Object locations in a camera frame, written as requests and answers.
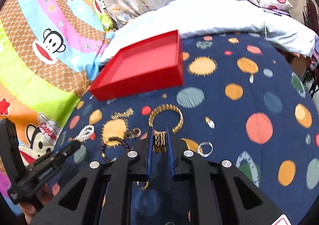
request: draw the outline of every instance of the metal bolt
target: metal bolt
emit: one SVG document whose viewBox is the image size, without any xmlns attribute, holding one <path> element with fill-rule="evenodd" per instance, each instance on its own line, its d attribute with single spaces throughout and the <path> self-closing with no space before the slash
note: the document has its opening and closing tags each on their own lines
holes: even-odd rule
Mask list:
<svg viewBox="0 0 319 225">
<path fill-rule="evenodd" d="M 223 160 L 221 164 L 226 168 L 230 168 L 232 166 L 232 163 L 229 160 Z"/>
<path fill-rule="evenodd" d="M 92 161 L 90 163 L 90 168 L 92 169 L 98 168 L 98 166 L 99 166 L 99 163 L 97 161 Z"/>
<path fill-rule="evenodd" d="M 191 150 L 184 151 L 184 156 L 186 157 L 192 157 L 193 155 L 194 155 L 194 152 L 192 152 Z"/>
<path fill-rule="evenodd" d="M 130 158 L 135 158 L 138 155 L 138 153 L 134 150 L 127 153 L 127 156 Z"/>
</svg>

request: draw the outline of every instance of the pink stripe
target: pink stripe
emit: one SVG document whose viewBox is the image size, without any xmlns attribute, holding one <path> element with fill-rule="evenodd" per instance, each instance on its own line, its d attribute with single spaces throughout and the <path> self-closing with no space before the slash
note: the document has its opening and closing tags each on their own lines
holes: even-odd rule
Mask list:
<svg viewBox="0 0 319 225">
<path fill-rule="evenodd" d="M 107 44 L 103 44 L 101 41 L 94 41 L 91 39 L 84 38 L 80 36 L 73 26 L 68 22 L 66 17 L 64 16 L 62 10 L 57 4 L 56 0 L 49 0 L 49 2 L 45 2 L 47 0 L 37 0 L 39 5 L 45 14 L 49 17 L 52 23 L 61 31 L 61 33 L 66 37 L 69 45 L 81 51 L 82 53 L 91 53 L 97 52 L 98 54 L 102 54 Z M 48 12 L 47 8 L 49 5 L 54 4 L 56 9 L 54 12 Z"/>
</svg>

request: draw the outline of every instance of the white blanket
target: white blanket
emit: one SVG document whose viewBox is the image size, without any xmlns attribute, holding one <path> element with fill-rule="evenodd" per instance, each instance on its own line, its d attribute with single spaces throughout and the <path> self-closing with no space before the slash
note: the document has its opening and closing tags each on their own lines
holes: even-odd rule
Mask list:
<svg viewBox="0 0 319 225">
<path fill-rule="evenodd" d="M 319 39 L 314 31 L 289 16 L 265 12 L 247 0 L 176 0 L 117 30 L 99 64 L 104 65 L 123 47 L 171 30 L 178 29 L 181 38 L 186 39 L 236 31 L 262 34 L 265 27 L 267 41 L 276 48 L 308 57 Z"/>
</svg>

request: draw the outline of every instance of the light blue stripe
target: light blue stripe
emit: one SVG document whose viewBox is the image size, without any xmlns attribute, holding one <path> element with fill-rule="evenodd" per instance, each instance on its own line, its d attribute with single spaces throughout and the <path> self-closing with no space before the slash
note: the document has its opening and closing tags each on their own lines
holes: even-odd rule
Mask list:
<svg viewBox="0 0 319 225">
<path fill-rule="evenodd" d="M 68 39 L 66 39 L 66 37 L 44 13 L 37 0 L 17 1 L 36 38 L 39 41 L 43 41 L 43 32 L 48 28 L 60 33 L 64 39 L 66 49 L 64 52 L 55 53 L 55 56 L 77 72 L 85 70 L 89 79 L 94 80 L 98 75 L 98 59 L 100 58 L 100 55 L 97 55 L 97 52 L 84 54 L 81 51 L 72 48 L 68 43 L 68 39 L 72 39 L 72 37 L 68 37 Z M 74 57 L 79 57 L 76 65 L 71 64 L 71 59 Z"/>
<path fill-rule="evenodd" d="M 93 28 L 103 31 L 103 26 L 95 14 L 95 12 L 90 8 L 83 0 L 71 0 L 69 1 L 69 6 L 72 13 L 83 22 L 91 25 Z"/>
</svg>

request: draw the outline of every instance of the open red box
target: open red box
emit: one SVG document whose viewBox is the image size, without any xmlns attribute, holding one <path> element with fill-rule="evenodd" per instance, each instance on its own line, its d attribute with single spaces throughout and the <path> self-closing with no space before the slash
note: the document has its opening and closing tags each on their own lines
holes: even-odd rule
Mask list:
<svg viewBox="0 0 319 225">
<path fill-rule="evenodd" d="M 183 85 L 183 52 L 178 30 L 119 50 L 90 87 L 98 101 Z"/>
</svg>

